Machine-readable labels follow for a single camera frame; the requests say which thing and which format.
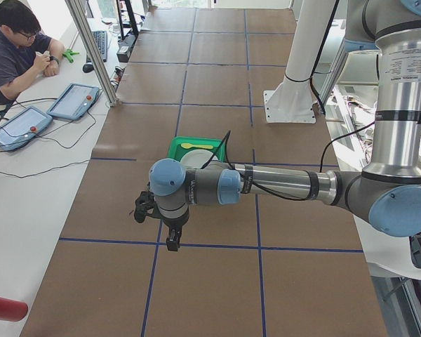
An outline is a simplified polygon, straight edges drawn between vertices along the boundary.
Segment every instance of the red object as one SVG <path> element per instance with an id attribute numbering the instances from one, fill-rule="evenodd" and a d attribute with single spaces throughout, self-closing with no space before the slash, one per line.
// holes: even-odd
<path id="1" fill-rule="evenodd" d="M 28 313 L 28 305 L 18 300 L 0 297 L 0 320 L 20 321 Z"/>

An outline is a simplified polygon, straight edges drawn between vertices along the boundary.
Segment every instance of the glasses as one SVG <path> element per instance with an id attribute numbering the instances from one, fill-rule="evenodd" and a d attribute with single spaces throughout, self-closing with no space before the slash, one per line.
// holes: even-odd
<path id="1" fill-rule="evenodd" d="M 27 40 L 28 40 L 28 42 L 29 42 L 29 40 L 31 40 L 33 38 L 36 38 L 36 35 L 39 34 L 39 32 L 37 32 L 36 34 L 31 34 L 31 35 L 26 35 L 26 34 L 23 34 L 21 32 L 18 32 L 18 34 L 23 35 L 24 37 L 26 37 Z"/>

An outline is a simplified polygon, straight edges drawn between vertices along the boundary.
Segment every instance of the white plate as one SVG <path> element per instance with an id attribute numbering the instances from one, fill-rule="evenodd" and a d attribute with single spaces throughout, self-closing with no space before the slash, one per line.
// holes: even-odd
<path id="1" fill-rule="evenodd" d="M 184 155 L 180 163 L 184 166 L 200 169 L 211 156 L 212 152 L 208 150 L 192 150 Z"/>

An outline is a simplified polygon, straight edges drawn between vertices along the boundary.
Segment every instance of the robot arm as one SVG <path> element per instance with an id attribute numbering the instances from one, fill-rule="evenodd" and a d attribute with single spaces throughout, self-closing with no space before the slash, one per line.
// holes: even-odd
<path id="1" fill-rule="evenodd" d="M 162 159 L 149 172 L 149 191 L 136 200 L 136 221 L 162 219 L 169 227 L 168 250 L 177 251 L 189 205 L 233 204 L 241 194 L 273 192 L 347 209 L 391 236 L 421 232 L 421 0 L 350 0 L 346 39 L 351 46 L 373 41 L 382 50 L 373 156 L 361 173 L 218 161 L 186 169 Z"/>

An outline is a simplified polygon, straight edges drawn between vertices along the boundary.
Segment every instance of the man's hand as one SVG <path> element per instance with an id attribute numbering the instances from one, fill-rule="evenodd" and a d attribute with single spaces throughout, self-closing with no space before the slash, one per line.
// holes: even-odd
<path id="1" fill-rule="evenodd" d="M 55 60 L 50 61 L 50 64 L 44 70 L 44 76 L 50 77 L 59 74 L 59 65 Z"/>
<path id="2" fill-rule="evenodd" d="M 46 54 L 36 53 L 36 57 L 33 62 L 33 67 L 35 67 L 39 72 L 44 71 L 50 65 L 50 56 Z"/>

